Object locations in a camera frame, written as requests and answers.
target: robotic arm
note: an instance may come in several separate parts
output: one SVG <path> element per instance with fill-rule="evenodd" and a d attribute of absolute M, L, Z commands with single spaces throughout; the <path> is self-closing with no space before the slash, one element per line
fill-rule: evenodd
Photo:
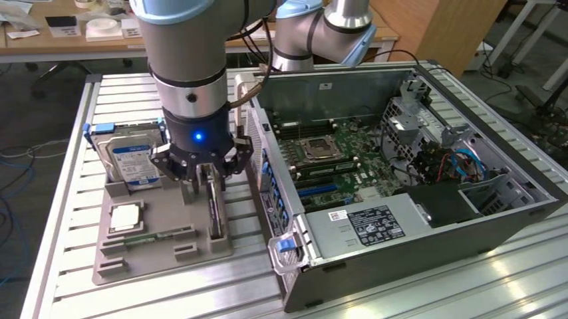
<path fill-rule="evenodd" d="M 276 0 L 132 0 L 163 103 L 169 144 L 152 162 L 173 180 L 199 189 L 197 167 L 212 164 L 220 177 L 240 173 L 252 143 L 228 124 L 225 39 L 267 16 Z M 376 30 L 368 0 L 287 0 L 278 9 L 272 66 L 312 67 L 312 54 L 347 66 L 360 63 Z M 236 148 L 235 156 L 225 154 Z"/>

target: metal frame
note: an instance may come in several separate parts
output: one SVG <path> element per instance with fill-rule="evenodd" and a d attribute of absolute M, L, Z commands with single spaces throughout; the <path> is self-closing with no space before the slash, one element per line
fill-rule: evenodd
<path fill-rule="evenodd" d="M 391 63 L 407 66 L 407 62 Z M 318 66 L 324 69 L 336 66 Z M 229 70 L 229 86 L 236 72 Z M 536 148 L 511 125 L 446 72 L 433 76 L 457 95 L 481 121 L 515 152 L 568 193 L 568 172 Z M 431 107 L 449 124 L 463 119 L 441 97 Z M 101 196 L 104 171 L 96 154 L 80 138 L 84 120 L 124 122 L 155 118 L 160 104 L 148 74 L 104 76 L 82 93 L 69 149 L 21 318 L 378 318 L 417 316 L 459 318 L 509 317 L 568 313 L 568 207 L 528 227 L 503 245 L 475 258 L 445 265 L 340 298 L 310 310 L 284 314 L 260 226 L 244 176 L 229 181 L 229 214 L 236 251 L 233 257 L 172 270 L 103 287 L 90 283 L 92 230 L 97 229 L 93 205 Z"/>

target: hard drive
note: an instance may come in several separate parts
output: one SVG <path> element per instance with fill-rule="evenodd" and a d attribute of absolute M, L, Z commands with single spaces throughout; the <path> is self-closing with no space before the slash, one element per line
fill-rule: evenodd
<path fill-rule="evenodd" d="M 93 125 L 85 137 L 98 154 L 109 182 L 123 181 L 131 191 L 160 186 L 160 172 L 149 155 L 164 144 L 164 131 L 159 121 Z"/>

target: white sticker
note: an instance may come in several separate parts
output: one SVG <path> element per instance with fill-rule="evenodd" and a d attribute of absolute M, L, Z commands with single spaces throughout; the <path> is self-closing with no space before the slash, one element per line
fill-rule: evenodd
<path fill-rule="evenodd" d="M 38 32 L 37 30 L 32 30 L 25 32 L 8 32 L 6 34 L 10 39 L 18 39 L 18 38 L 32 37 L 33 35 L 38 35 Z"/>
<path fill-rule="evenodd" d="M 331 221 L 340 221 L 342 219 L 347 218 L 347 211 L 342 210 L 342 211 L 332 211 L 328 214 L 328 219 Z"/>
<path fill-rule="evenodd" d="M 332 83 L 320 83 L 319 90 L 330 90 L 332 86 L 334 86 Z"/>
<path fill-rule="evenodd" d="M 112 155 L 115 156 L 117 168 L 125 183 L 131 185 L 144 185 L 155 183 L 160 178 L 157 168 L 149 162 L 151 153 L 152 150 L 149 146 L 131 146 L 127 148 L 115 148 L 112 150 Z"/>

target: blue led light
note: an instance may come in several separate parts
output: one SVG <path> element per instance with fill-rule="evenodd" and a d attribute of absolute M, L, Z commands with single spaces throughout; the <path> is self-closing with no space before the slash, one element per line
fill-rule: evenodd
<path fill-rule="evenodd" d="M 201 142 L 203 140 L 204 140 L 204 134 L 201 132 L 195 132 L 193 133 L 193 141 Z"/>

